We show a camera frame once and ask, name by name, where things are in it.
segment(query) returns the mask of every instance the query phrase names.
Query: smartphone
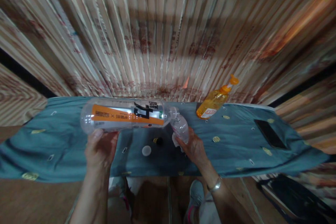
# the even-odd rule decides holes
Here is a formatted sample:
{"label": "smartphone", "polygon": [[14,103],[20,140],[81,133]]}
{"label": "smartphone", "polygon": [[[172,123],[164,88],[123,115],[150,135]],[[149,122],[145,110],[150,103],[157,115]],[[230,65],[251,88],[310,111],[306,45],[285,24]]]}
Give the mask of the smartphone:
{"label": "smartphone", "polygon": [[274,148],[287,149],[270,124],[262,120],[254,120],[267,142]]}

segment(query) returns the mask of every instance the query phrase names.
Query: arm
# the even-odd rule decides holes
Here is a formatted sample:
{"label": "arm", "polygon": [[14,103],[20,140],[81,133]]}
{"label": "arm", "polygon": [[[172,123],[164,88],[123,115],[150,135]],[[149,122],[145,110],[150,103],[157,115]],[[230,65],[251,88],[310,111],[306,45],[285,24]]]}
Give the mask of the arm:
{"label": "arm", "polygon": [[110,168],[118,135],[118,132],[103,135],[103,130],[97,129],[88,136],[86,175],[70,224],[106,223]]}
{"label": "arm", "polygon": [[[190,127],[189,141],[187,145],[179,138],[176,139],[189,159],[197,166],[208,187],[213,188],[218,181],[219,175],[213,168],[210,160],[207,158],[202,140]],[[211,194],[221,223],[253,223],[249,214],[234,197],[223,181],[221,181],[220,188]]]}

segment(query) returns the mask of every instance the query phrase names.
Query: orange pump bottle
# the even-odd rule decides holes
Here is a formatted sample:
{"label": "orange pump bottle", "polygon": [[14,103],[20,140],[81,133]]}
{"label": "orange pump bottle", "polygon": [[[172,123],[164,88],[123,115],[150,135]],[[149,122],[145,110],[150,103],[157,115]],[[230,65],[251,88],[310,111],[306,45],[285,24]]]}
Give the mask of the orange pump bottle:
{"label": "orange pump bottle", "polygon": [[205,98],[204,102],[196,111],[198,118],[206,120],[214,115],[217,110],[226,102],[229,97],[229,92],[233,85],[237,85],[239,80],[233,75],[230,75],[230,84],[222,86],[218,90],[211,91]]}

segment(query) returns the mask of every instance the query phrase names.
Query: small plastic bottle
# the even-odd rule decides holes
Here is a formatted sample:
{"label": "small plastic bottle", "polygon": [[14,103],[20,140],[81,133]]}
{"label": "small plastic bottle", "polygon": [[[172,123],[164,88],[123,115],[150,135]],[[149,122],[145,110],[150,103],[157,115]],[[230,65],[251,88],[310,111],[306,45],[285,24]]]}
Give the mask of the small plastic bottle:
{"label": "small plastic bottle", "polygon": [[197,117],[206,120],[213,116],[229,98],[231,87],[238,83],[239,80],[231,75],[230,84],[222,86],[218,90],[211,91],[196,111]]}
{"label": "small plastic bottle", "polygon": [[170,124],[175,135],[178,136],[185,144],[187,144],[189,140],[187,120],[178,113],[177,117],[171,120]]}
{"label": "small plastic bottle", "polygon": [[86,134],[126,128],[163,128],[178,115],[175,107],[160,100],[92,98],[83,107],[80,125]]}

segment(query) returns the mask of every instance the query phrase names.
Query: teal fabric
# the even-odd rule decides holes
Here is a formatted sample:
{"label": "teal fabric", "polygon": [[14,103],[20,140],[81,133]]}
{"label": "teal fabric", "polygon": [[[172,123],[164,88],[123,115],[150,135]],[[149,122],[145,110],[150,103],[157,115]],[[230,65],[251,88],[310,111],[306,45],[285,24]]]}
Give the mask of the teal fabric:
{"label": "teal fabric", "polygon": [[[82,180],[86,172],[84,150],[87,136],[79,119],[81,109],[89,99],[48,99],[42,112],[0,145],[0,177],[24,177],[41,182]],[[296,173],[329,159],[329,155],[306,145],[295,130],[266,107],[225,104],[206,122],[195,115],[197,103],[170,105],[179,108],[189,126],[203,140],[208,158],[222,177]],[[254,119],[274,120],[270,125],[288,150],[272,148]],[[32,134],[36,130],[44,131]],[[180,148],[174,146],[172,134],[170,125],[164,129],[123,130],[118,139],[111,176],[200,175]],[[157,137],[163,138],[161,146],[153,142]],[[219,137],[220,141],[214,142],[214,137]],[[145,145],[152,148],[148,157],[141,152]]]}

